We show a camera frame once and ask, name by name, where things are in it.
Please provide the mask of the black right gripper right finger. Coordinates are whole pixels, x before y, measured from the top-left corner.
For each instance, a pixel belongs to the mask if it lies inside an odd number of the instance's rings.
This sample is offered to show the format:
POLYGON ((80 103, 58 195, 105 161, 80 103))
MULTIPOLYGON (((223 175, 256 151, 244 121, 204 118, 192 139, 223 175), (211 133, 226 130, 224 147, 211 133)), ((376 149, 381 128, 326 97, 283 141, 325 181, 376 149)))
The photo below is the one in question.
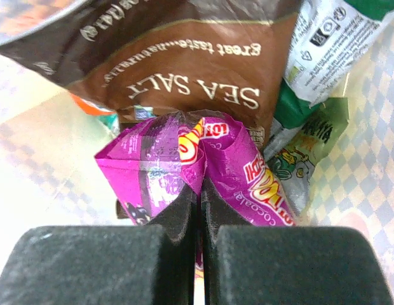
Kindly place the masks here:
POLYGON ((205 179, 207 304, 393 304, 370 243, 349 227, 249 224, 205 179))

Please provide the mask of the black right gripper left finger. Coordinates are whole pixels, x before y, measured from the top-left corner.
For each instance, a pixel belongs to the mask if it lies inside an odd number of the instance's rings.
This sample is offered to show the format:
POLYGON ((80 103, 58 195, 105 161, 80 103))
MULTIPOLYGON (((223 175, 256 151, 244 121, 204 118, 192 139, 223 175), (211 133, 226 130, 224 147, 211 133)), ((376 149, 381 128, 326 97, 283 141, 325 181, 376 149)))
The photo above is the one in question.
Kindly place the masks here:
POLYGON ((42 226, 17 241, 0 304, 192 304, 196 195, 143 226, 42 226))

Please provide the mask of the purple candy snack bag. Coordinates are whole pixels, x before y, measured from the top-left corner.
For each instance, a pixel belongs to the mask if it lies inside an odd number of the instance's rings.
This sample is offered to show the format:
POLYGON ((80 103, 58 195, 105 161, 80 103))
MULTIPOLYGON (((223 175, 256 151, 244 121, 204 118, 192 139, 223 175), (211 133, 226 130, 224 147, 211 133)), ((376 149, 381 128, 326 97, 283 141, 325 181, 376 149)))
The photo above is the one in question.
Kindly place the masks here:
POLYGON ((227 115, 169 114, 123 131, 95 160, 146 261, 135 304, 286 304, 290 269, 275 242, 294 225, 280 183, 227 115))

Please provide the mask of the blue checkered paper bag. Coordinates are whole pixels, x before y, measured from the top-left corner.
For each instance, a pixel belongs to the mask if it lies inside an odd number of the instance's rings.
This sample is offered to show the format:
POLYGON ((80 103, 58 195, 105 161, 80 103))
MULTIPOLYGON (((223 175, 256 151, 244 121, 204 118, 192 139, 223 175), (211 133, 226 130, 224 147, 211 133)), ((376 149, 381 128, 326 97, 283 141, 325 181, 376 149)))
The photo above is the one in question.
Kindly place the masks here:
MULTIPOLYGON (((316 166, 303 222, 359 230, 394 295, 394 21, 335 95, 350 120, 316 166)), ((0 56, 0 275, 31 228, 128 224, 94 160, 109 139, 66 91, 0 56)))

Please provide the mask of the brown sea salt chips bag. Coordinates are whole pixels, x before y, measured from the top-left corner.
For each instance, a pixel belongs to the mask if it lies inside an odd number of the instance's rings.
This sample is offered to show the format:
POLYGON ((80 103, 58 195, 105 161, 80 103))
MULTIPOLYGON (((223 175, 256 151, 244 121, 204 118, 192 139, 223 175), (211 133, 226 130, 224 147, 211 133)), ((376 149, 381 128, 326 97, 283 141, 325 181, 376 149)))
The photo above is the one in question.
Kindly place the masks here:
POLYGON ((264 147, 300 1, 0 1, 0 55, 136 120, 210 109, 264 147))

